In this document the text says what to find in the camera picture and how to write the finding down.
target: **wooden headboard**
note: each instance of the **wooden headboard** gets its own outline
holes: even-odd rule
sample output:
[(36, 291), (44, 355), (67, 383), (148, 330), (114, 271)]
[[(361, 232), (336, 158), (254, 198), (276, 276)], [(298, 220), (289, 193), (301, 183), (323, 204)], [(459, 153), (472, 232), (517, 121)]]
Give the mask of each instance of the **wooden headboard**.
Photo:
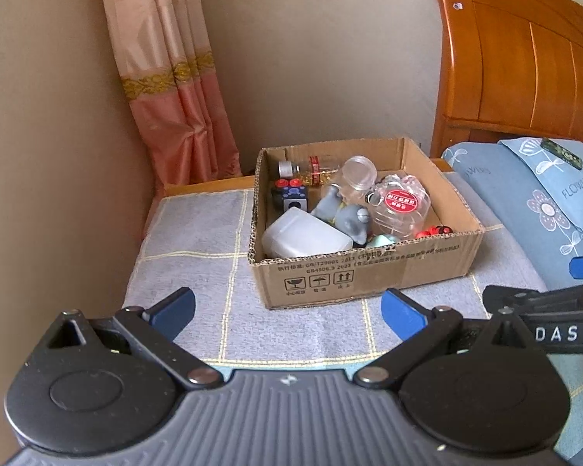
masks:
[(438, 0), (442, 64), (431, 156), (514, 135), (583, 141), (583, 7)]

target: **gold curtain trim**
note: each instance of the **gold curtain trim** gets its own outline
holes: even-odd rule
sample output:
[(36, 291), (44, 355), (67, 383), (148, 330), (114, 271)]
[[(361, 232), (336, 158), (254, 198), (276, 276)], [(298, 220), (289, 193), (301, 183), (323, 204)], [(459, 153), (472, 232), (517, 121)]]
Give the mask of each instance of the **gold curtain trim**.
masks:
[(212, 51), (189, 57), (163, 71), (162, 73), (147, 75), (138, 79), (122, 77), (123, 90), (128, 100), (132, 101), (142, 94), (160, 94), (177, 86), (178, 83), (188, 82), (197, 78), (201, 72), (214, 68)]

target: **round red sticker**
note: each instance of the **round red sticker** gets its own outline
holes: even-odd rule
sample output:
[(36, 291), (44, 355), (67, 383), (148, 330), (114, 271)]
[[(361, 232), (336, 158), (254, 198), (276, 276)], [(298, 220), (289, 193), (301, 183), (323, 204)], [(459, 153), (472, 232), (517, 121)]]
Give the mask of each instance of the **round red sticker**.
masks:
[(387, 191), (384, 197), (384, 203), (393, 212), (398, 212), (400, 214), (414, 212), (419, 206), (419, 200), (416, 196), (404, 190)]

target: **metal bolt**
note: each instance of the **metal bolt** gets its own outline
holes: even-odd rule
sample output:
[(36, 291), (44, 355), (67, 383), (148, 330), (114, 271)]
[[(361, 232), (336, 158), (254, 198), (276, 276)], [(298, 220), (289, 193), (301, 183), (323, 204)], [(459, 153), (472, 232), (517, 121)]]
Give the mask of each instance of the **metal bolt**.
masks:
[(220, 380), (220, 373), (213, 368), (197, 368), (188, 373), (188, 380), (199, 385), (207, 385)]
[(366, 366), (359, 371), (359, 380), (364, 383), (380, 383), (389, 377), (389, 372), (380, 366)]

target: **satin curtain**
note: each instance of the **satin curtain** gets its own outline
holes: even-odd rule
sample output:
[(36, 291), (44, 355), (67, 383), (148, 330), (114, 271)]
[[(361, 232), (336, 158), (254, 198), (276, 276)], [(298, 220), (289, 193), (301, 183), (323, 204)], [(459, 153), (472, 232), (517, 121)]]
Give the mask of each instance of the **satin curtain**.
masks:
[(104, 0), (117, 67), (163, 184), (241, 175), (200, 0)]

